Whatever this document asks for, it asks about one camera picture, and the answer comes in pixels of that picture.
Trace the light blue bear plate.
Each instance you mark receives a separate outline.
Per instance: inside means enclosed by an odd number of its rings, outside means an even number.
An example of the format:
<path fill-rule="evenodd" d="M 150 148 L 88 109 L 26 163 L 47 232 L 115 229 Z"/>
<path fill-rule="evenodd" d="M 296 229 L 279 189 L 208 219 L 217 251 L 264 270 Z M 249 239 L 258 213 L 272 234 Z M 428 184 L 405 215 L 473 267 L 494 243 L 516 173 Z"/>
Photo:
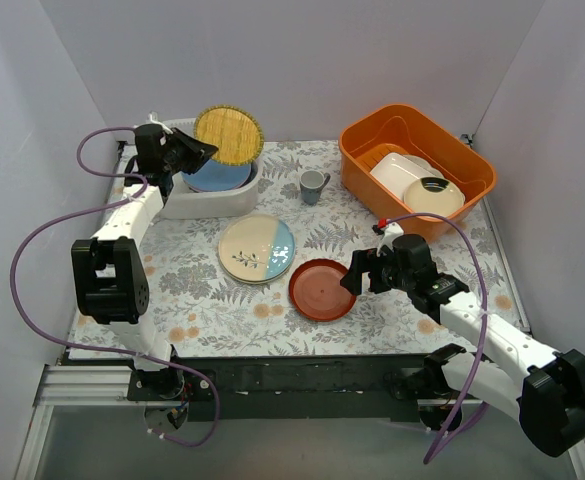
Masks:
<path fill-rule="evenodd" d="M 250 164 L 232 166 L 209 160 L 196 173 L 181 173 L 183 181 L 196 192 L 219 192 L 241 187 L 249 178 Z"/>

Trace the woven bamboo tray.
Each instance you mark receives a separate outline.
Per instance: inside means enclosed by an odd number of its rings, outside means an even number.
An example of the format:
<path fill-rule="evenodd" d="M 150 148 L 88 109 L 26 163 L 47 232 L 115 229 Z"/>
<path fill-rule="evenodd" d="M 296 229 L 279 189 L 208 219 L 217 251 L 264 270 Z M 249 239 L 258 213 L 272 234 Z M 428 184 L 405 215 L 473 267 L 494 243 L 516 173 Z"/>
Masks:
<path fill-rule="evenodd" d="M 193 128 L 197 140 L 218 148 L 212 159 L 229 166 L 248 165 L 261 154 L 264 133 L 257 120 L 232 105 L 216 105 L 203 110 Z"/>

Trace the red-brown plastic plate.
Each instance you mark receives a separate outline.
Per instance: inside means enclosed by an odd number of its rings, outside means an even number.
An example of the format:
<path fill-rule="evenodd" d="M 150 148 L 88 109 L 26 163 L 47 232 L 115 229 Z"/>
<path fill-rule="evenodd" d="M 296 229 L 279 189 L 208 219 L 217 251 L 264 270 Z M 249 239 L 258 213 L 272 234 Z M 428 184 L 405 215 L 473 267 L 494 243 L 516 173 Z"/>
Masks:
<path fill-rule="evenodd" d="M 303 317 L 314 322 L 332 322 L 345 316 L 356 297 L 341 284 L 348 269 L 330 259 L 313 259 L 292 274 L 288 294 L 292 305 Z"/>

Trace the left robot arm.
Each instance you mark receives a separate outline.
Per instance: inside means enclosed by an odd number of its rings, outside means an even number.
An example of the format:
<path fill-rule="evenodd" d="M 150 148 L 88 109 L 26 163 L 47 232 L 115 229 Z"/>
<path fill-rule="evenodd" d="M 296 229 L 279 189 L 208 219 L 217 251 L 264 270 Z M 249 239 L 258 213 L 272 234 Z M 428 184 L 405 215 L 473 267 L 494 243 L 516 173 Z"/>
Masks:
<path fill-rule="evenodd" d="M 83 315 L 113 332 L 134 357 L 133 370 L 141 385 L 172 400 L 183 392 L 185 377 L 179 369 L 148 359 L 169 362 L 175 352 L 145 317 L 150 289 L 138 244 L 164 208 L 173 176 L 198 172 L 218 148 L 158 123 L 132 132 L 137 155 L 123 171 L 125 204 L 114 208 L 92 238 L 77 240 L 71 248 L 77 304 Z"/>

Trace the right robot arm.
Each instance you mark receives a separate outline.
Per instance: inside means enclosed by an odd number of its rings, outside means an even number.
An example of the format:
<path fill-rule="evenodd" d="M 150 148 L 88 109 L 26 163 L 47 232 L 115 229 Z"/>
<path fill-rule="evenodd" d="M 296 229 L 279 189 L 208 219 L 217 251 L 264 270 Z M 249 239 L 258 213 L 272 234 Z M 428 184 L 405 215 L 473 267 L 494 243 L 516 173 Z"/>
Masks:
<path fill-rule="evenodd" d="M 341 284 L 359 295 L 364 277 L 371 292 L 405 292 L 419 312 L 475 345 L 475 353 L 449 345 L 426 358 L 432 395 L 447 397 L 471 377 L 469 394 L 516 420 L 546 455 L 558 457 L 585 439 L 585 355 L 561 353 L 482 309 L 467 285 L 438 271 L 419 235 L 354 251 Z"/>

